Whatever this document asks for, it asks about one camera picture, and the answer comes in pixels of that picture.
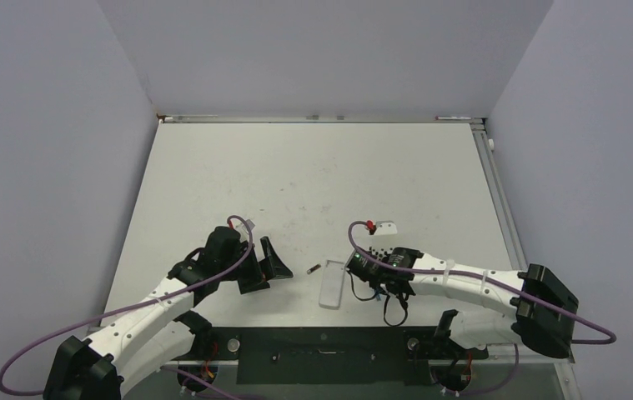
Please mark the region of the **black orange battery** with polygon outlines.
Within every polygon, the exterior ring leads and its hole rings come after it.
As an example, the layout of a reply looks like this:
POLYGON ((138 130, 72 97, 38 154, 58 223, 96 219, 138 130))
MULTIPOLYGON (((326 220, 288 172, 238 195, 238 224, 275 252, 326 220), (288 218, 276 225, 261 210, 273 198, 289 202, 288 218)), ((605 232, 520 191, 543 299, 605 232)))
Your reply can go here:
POLYGON ((311 268, 309 268, 306 273, 308 275, 310 275, 310 274, 314 273, 315 271, 319 270, 320 268, 322 268, 322 265, 321 264, 316 264, 316 265, 312 266, 311 268))

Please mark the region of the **white remote control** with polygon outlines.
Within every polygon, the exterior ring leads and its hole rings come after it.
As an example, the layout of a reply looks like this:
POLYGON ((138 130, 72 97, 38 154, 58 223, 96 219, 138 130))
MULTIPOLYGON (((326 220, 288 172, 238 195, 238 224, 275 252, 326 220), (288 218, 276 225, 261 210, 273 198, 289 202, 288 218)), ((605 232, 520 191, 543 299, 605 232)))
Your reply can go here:
POLYGON ((337 310, 343 297, 345 265, 339 261, 327 260, 322 269, 319 306, 337 310))

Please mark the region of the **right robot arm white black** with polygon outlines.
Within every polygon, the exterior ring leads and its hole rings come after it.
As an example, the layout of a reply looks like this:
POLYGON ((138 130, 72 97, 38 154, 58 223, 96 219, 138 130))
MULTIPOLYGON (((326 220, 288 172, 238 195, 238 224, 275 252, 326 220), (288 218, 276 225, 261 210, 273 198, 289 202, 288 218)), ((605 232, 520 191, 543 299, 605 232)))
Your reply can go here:
POLYGON ((435 349, 446 357, 508 343, 548 358, 571 354, 579 301, 545 266, 491 270, 396 247, 380 259, 353 252, 346 270, 401 304, 413 296, 436 296, 482 307, 482 312, 443 312, 433 337, 435 349))

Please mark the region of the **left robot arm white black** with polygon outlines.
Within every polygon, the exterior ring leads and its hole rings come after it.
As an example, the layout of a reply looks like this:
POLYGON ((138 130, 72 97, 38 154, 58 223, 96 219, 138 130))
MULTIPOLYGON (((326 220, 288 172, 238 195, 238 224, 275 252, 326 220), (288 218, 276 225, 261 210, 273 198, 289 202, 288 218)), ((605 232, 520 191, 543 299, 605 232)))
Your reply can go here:
POLYGON ((260 238, 257 258, 247 227, 217 227, 203 247, 177 262, 137 308, 84 339, 71 336, 58 348, 42 396, 45 399, 120 399, 165 363, 186 354, 201 358, 211 346, 211 323, 194 311, 223 281, 242 294, 268 289, 293 272, 260 238))

